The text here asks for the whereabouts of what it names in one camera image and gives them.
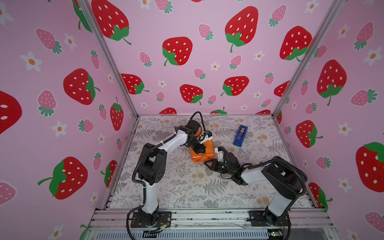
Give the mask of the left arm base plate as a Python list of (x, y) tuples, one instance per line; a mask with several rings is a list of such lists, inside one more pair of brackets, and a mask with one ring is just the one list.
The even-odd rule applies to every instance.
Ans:
[(131, 220), (131, 228), (159, 228), (169, 226), (172, 221), (172, 212), (154, 212), (149, 215), (145, 212), (135, 212)]

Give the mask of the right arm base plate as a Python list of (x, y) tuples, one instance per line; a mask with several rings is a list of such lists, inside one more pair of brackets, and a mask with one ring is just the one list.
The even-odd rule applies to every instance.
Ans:
[(253, 227), (288, 227), (291, 225), (287, 211), (283, 212), (279, 217), (276, 217), (271, 212), (249, 211), (247, 221), (250, 222)]

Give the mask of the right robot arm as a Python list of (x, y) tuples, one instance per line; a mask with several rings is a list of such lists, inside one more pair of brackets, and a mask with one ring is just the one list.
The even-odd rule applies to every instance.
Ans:
[(275, 188), (277, 192), (264, 211), (270, 225), (280, 221), (296, 200), (307, 193), (306, 174), (281, 157), (275, 156), (256, 165), (241, 165), (235, 155), (225, 148), (218, 147), (215, 152), (217, 159), (204, 162), (211, 171), (229, 175), (229, 179), (240, 186), (268, 181)]

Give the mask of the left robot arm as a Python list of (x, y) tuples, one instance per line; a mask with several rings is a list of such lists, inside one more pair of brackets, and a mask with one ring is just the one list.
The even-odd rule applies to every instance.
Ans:
[(132, 181), (143, 186), (143, 204), (139, 209), (141, 217), (148, 222), (156, 220), (159, 211), (157, 184), (166, 172), (167, 156), (178, 147), (192, 148), (196, 154), (206, 152), (205, 142), (210, 141), (212, 132), (203, 129), (198, 134), (200, 124), (190, 120), (187, 125), (175, 127), (173, 134), (157, 144), (143, 146)]

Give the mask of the orange wrapping paper sheet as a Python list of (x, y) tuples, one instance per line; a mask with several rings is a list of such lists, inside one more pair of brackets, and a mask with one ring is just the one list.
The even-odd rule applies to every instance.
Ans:
[(202, 133), (201, 131), (198, 131), (198, 135), (195, 137), (196, 141), (194, 141), (190, 147), (192, 161), (194, 163), (201, 163), (213, 160), (215, 152), (212, 132), (207, 131)]

